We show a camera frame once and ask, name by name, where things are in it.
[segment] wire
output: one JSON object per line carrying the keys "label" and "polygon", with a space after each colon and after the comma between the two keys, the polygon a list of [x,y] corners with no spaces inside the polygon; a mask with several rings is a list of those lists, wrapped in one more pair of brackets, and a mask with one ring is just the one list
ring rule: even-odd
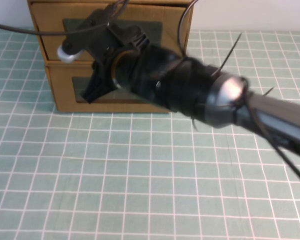
{"label": "wire", "polygon": [[181,34],[182,34],[182,24],[184,23],[185,17],[187,15],[187,13],[190,11],[190,9],[198,2],[198,0],[192,0],[189,5],[186,7],[186,9],[183,11],[181,18],[179,20],[179,24],[178,24],[178,29],[177,29],[177,43],[178,46],[181,50],[182,56],[185,57],[186,54],[186,46],[182,47],[182,43],[181,43]]}
{"label": "wire", "polygon": [[246,79],[243,80],[245,83],[245,87],[243,89],[243,103],[246,105],[247,110],[254,121],[255,125],[259,128],[262,133],[262,136],[269,142],[269,144],[274,148],[274,150],[278,153],[278,155],[283,159],[283,161],[292,169],[292,171],[299,177],[300,179],[300,170],[292,163],[292,161],[280,150],[279,146],[276,144],[272,136],[266,130],[262,121],[258,118],[256,111],[252,109],[249,104],[249,97],[253,94],[250,92],[248,94],[249,83]]}
{"label": "wire", "polygon": [[[184,22],[184,19],[187,15],[187,13],[189,12],[189,10],[195,5],[195,3],[198,0],[192,0],[190,2],[190,4],[187,6],[187,8],[184,10],[184,12],[182,13],[182,16],[180,18],[179,24],[178,24],[178,29],[177,29],[177,43],[178,46],[181,50],[182,56],[186,57],[186,47],[182,47],[181,44],[181,34],[182,34],[182,30],[181,30],[181,26]],[[231,50],[229,51],[228,55],[226,56],[226,58],[224,59],[223,63],[221,64],[221,66],[212,74],[212,76],[214,76],[215,74],[219,73],[222,68],[225,66],[225,64],[227,63],[230,55],[232,54],[232,52],[234,51],[235,47],[237,46],[237,43],[239,41],[239,39],[241,38],[242,33],[239,34],[238,38],[236,39],[234,45],[232,46]],[[275,142],[275,140],[272,138],[272,136],[269,134],[269,132],[266,130],[264,124],[261,122],[261,120],[258,118],[256,111],[254,109],[252,109],[252,107],[249,104],[249,97],[253,94],[252,92],[248,93],[248,89],[249,89],[249,83],[248,81],[243,78],[243,81],[245,83],[244,85],[244,89],[242,92],[242,98],[243,99],[239,99],[238,103],[235,104],[227,104],[227,105],[220,105],[218,107],[234,107],[235,105],[237,107],[240,107],[240,103],[244,104],[249,112],[250,117],[252,118],[254,124],[259,128],[259,130],[261,131],[262,137],[264,137],[269,144],[273,147],[273,149],[277,152],[277,154],[283,159],[283,161],[292,169],[292,171],[299,177],[300,179],[300,170],[292,163],[292,161],[280,150],[279,146],[277,145],[277,143]],[[268,95],[274,88],[272,87],[270,90],[268,90],[264,96]],[[197,127],[195,125],[195,119],[192,118],[192,125],[193,127],[197,130]]]}
{"label": "wire", "polygon": [[[117,19],[118,16],[120,16],[122,14],[122,12],[127,7],[129,1],[130,0],[119,0],[115,3],[113,3],[112,5],[109,5],[109,6],[113,7],[113,12],[115,12],[117,6],[120,3],[123,2],[122,6],[118,10],[118,12],[110,17],[109,22],[112,22],[113,20]],[[94,25],[92,27],[81,29],[81,30],[76,30],[76,31],[33,31],[33,30],[27,30],[27,29],[12,27],[12,26],[3,25],[3,24],[0,24],[0,29],[10,31],[10,32],[20,33],[20,34],[29,34],[29,35],[36,35],[36,36],[69,36],[69,35],[76,35],[76,34],[86,33],[86,32],[89,32],[91,30],[95,30],[97,28],[101,28],[103,26],[106,26],[107,24],[108,24],[108,22],[102,23],[102,24],[97,24],[97,25]]]}
{"label": "wire", "polygon": [[239,34],[239,36],[237,37],[237,39],[235,40],[232,48],[230,49],[228,55],[225,57],[225,59],[223,60],[223,63],[221,64],[221,66],[212,74],[212,76],[216,75],[217,73],[220,73],[221,70],[224,68],[224,66],[226,65],[228,59],[230,58],[230,55],[232,54],[232,52],[235,50],[240,38],[242,36],[242,33]]}

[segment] cardboard box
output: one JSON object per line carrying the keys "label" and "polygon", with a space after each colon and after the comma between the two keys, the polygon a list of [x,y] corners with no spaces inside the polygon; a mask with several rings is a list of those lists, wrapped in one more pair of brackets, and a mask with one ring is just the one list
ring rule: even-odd
{"label": "cardboard box", "polygon": [[[37,31],[71,31],[96,9],[104,9],[115,0],[27,0]],[[122,27],[139,25],[153,43],[180,53],[177,44],[178,23],[190,0],[130,0],[116,23]],[[187,45],[193,10],[182,25],[182,44]],[[57,49],[65,36],[38,37],[45,70],[60,112],[167,112],[142,102],[135,96],[116,91],[88,104],[79,89],[87,84],[93,70],[93,58],[85,52],[72,64],[60,62]]]}

